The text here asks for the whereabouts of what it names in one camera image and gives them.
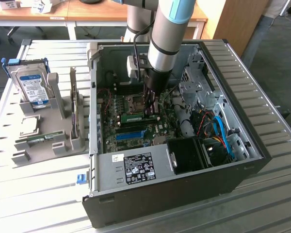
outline metal grate table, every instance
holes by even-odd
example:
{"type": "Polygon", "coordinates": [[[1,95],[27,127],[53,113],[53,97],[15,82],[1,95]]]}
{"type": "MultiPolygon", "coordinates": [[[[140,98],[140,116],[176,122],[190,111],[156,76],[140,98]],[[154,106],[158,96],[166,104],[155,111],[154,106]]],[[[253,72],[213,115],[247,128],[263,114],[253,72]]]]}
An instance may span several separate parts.
{"type": "MultiPolygon", "coordinates": [[[[86,44],[90,41],[32,41],[17,56],[47,57],[51,71],[59,74],[62,96],[69,95],[69,68],[76,67],[77,86],[87,102],[87,131],[90,78],[86,44]]],[[[232,193],[93,229],[80,202],[85,193],[75,186],[77,174],[88,170],[87,154],[23,167],[13,164],[9,131],[22,113],[15,104],[20,97],[9,80],[0,101],[0,232],[291,233],[291,130],[229,44],[221,40],[205,44],[273,156],[263,170],[232,193]]],[[[209,76],[218,86],[211,73],[209,76]]]]}

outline motherboard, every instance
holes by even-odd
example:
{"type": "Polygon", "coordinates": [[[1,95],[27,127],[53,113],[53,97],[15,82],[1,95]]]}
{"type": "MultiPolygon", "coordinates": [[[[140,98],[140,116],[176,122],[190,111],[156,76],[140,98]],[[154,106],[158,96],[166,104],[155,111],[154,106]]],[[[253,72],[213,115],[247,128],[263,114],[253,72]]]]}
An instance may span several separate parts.
{"type": "Polygon", "coordinates": [[[159,115],[144,115],[143,98],[140,90],[136,94],[131,90],[107,88],[98,91],[97,103],[103,119],[103,153],[160,145],[178,137],[180,132],[175,126],[177,117],[170,89],[161,94],[159,115]]]}

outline green circuit board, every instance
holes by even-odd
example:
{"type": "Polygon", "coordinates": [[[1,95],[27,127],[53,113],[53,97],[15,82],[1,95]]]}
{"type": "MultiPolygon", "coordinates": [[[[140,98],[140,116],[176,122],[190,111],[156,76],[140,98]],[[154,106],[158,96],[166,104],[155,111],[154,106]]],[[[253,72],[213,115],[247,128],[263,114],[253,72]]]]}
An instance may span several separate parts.
{"type": "MultiPolygon", "coordinates": [[[[177,120],[176,114],[173,109],[165,108],[165,111],[163,109],[168,91],[163,92],[160,97],[161,114],[146,118],[143,117],[141,93],[118,95],[105,92],[98,96],[98,105],[101,107],[103,117],[103,153],[159,145],[166,143],[167,139],[176,138],[175,128],[172,127],[172,122],[177,120]],[[104,114],[110,95],[111,100],[104,114]],[[141,134],[141,132],[143,137],[119,139],[126,134],[141,134]]],[[[168,96],[166,102],[170,101],[171,97],[168,96]]]]}

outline warning label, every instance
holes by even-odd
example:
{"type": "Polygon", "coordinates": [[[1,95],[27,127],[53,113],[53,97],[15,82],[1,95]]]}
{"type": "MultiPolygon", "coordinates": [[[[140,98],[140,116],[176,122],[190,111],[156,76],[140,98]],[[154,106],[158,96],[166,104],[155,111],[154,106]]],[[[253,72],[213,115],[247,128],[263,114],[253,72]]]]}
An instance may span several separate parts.
{"type": "Polygon", "coordinates": [[[19,79],[32,104],[40,105],[49,101],[45,88],[41,86],[42,78],[40,75],[22,76],[19,79]]]}
{"type": "Polygon", "coordinates": [[[151,153],[124,157],[126,183],[133,184],[155,179],[151,153]]]}

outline hard drive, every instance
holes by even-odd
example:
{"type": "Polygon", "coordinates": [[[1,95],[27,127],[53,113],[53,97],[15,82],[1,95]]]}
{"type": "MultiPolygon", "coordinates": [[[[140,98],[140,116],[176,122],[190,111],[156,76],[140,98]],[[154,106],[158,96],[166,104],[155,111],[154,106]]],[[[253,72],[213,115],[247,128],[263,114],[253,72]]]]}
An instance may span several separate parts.
{"type": "Polygon", "coordinates": [[[34,109],[49,106],[49,99],[54,97],[53,89],[47,82],[49,73],[47,59],[21,61],[10,59],[2,67],[21,92],[21,100],[30,102],[34,109]]]}

